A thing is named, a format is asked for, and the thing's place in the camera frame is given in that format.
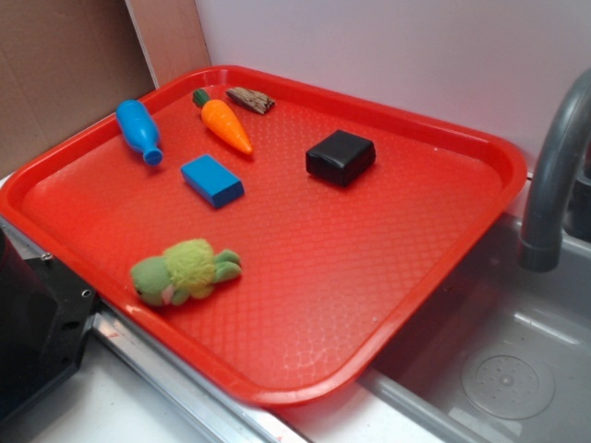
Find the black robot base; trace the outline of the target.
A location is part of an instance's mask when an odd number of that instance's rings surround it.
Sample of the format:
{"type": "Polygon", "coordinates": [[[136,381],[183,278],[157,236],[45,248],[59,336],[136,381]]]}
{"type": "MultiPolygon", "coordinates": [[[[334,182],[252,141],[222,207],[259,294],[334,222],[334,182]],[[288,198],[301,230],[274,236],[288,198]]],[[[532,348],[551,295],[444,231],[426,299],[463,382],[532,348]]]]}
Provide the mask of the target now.
{"type": "Polygon", "coordinates": [[[1,234],[1,425],[80,367],[96,292],[56,257],[22,257],[1,234]]]}

